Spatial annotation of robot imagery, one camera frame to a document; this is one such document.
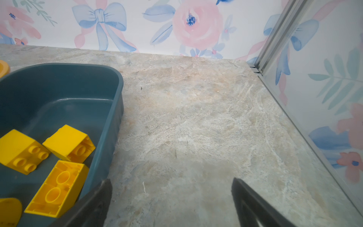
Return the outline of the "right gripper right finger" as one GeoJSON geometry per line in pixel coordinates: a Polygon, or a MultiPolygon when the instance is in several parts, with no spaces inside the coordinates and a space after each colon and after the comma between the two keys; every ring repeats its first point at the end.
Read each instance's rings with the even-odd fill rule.
{"type": "Polygon", "coordinates": [[[231,192],[241,227],[294,226],[242,179],[233,179],[231,192]]]}

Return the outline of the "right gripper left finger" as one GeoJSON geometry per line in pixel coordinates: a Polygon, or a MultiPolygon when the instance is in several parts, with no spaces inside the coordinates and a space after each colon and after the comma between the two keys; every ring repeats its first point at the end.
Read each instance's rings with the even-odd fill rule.
{"type": "Polygon", "coordinates": [[[103,180],[50,226],[102,227],[107,217],[111,198],[112,183],[110,179],[103,180]]]}

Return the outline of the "yellow lego brick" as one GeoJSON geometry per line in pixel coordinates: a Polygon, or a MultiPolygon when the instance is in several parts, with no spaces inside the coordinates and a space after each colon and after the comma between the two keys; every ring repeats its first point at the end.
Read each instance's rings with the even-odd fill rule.
{"type": "Polygon", "coordinates": [[[1,198],[1,227],[16,227],[21,215],[22,204],[16,198],[1,198]]]}
{"type": "Polygon", "coordinates": [[[84,164],[59,160],[24,213],[61,217],[75,204],[88,172],[84,164]]]}
{"type": "Polygon", "coordinates": [[[42,144],[15,129],[1,137],[1,164],[24,175],[36,170],[50,153],[42,144]]]}

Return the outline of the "yellow round lego piece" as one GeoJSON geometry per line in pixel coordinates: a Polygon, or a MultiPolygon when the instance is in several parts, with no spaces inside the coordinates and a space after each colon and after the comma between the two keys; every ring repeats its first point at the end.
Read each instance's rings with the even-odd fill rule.
{"type": "Polygon", "coordinates": [[[84,163],[95,150],[87,134],[69,125],[61,127],[43,145],[59,159],[75,163],[84,163]]]}

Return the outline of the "dark teal plastic container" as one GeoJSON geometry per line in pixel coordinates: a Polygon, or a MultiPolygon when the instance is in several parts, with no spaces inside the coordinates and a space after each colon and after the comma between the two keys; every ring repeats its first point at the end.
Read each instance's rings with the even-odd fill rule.
{"type": "MultiPolygon", "coordinates": [[[[124,111],[122,90],[122,75],[103,65],[45,63],[11,72],[1,79],[1,137],[15,129],[43,145],[64,125],[87,134],[95,150],[83,163],[89,172],[77,202],[108,179],[124,111]]],[[[24,211],[59,160],[51,152],[29,175],[1,164],[1,198],[22,204],[16,227],[51,227],[58,219],[24,211]]]]}

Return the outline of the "yellow plastic container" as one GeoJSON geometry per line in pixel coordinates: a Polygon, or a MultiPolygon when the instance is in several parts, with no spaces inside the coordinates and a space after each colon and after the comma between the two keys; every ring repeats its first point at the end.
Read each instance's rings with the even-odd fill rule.
{"type": "Polygon", "coordinates": [[[10,66],[7,62],[0,60],[0,78],[6,76],[10,72],[10,66]]]}

